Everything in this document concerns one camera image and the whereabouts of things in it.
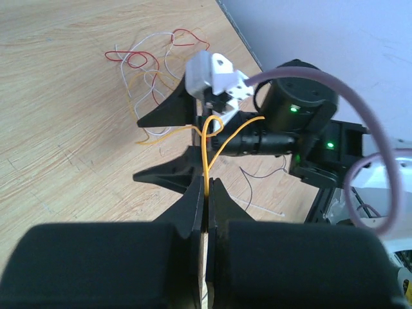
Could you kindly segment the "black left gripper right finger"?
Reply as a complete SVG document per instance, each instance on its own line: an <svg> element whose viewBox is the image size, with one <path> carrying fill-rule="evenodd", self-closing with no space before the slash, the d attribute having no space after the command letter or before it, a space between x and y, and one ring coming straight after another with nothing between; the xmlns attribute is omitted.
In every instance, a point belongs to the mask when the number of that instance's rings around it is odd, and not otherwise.
<svg viewBox="0 0 412 309"><path fill-rule="evenodd" d="M210 308L403 308L379 238L347 225L256 221L210 182Z"/></svg>

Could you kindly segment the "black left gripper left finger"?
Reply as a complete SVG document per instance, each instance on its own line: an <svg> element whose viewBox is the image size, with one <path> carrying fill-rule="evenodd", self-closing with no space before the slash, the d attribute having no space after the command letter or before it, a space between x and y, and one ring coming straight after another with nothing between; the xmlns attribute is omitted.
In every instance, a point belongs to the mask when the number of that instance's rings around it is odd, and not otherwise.
<svg viewBox="0 0 412 309"><path fill-rule="evenodd" d="M45 223L19 240L2 308L199 308L203 179L153 221Z"/></svg>

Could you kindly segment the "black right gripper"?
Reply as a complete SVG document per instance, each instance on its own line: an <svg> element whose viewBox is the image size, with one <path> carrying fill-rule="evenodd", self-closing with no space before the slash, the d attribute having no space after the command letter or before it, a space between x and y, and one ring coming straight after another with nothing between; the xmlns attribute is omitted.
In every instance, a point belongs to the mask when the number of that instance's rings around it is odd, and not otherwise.
<svg viewBox="0 0 412 309"><path fill-rule="evenodd" d="M154 110L137 121L138 127L177 127L195 125L196 99L185 88L186 74L176 89ZM205 140L206 153L211 155L288 155L298 149L294 133L269 130L267 120L260 119L260 107L255 93L252 98L256 112L239 109L242 98L232 98L227 93L213 95L202 93L197 99L203 104L204 118L213 114L221 118L212 120ZM195 183L200 187L203 173L201 147L189 146L179 157L166 163L138 171L133 181L149 183L177 193L185 193Z"/></svg>

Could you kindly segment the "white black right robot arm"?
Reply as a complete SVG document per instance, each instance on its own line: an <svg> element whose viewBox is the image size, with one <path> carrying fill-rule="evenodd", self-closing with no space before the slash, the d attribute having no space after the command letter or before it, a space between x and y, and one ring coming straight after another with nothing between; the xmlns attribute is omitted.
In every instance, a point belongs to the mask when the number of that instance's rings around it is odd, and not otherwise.
<svg viewBox="0 0 412 309"><path fill-rule="evenodd" d="M341 80L298 59L247 77L220 54L189 60L178 87L139 127L191 128L192 146L179 158L136 173L136 182L185 192L219 156L290 155L290 174L346 196L374 161L387 168L391 207L373 229L394 231L404 213L404 175L394 148L365 101Z"/></svg>

